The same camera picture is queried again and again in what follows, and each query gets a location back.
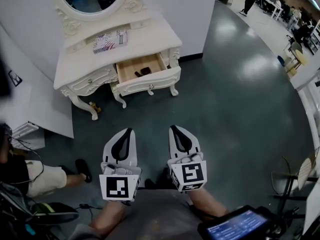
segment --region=beige shorts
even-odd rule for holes
[[[42,171],[42,163],[40,161],[26,160],[29,179],[34,180]],[[67,184],[67,175],[61,167],[51,167],[43,165],[43,173],[36,178],[34,182],[29,182],[27,192],[28,197],[37,197],[46,195],[55,189],[61,189]]]

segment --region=tablet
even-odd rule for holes
[[[205,240],[264,239],[271,218],[246,205],[223,217],[199,225],[198,232]]]

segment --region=tablet screen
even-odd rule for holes
[[[252,210],[237,215],[219,225],[207,228],[214,240],[238,240],[256,230],[268,220]]]

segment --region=open drawer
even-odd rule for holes
[[[151,74],[135,75],[136,71],[140,74],[140,70],[146,67],[150,68]],[[172,86],[179,81],[181,73],[179,66],[168,69],[160,53],[119,62],[116,70],[117,88],[122,96]]]

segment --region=white vanity table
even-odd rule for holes
[[[136,92],[169,88],[179,93],[179,47],[181,40],[161,15],[150,13],[142,0],[116,0],[96,13],[80,12],[65,0],[55,0],[61,17],[65,43],[60,51],[54,89],[60,89],[72,103],[92,114],[96,111],[79,96],[88,96],[100,86],[110,84],[114,98],[126,108],[121,96]],[[97,54],[93,52],[95,37],[108,31],[126,29],[128,43]],[[149,67],[151,74],[137,77],[135,72]]]

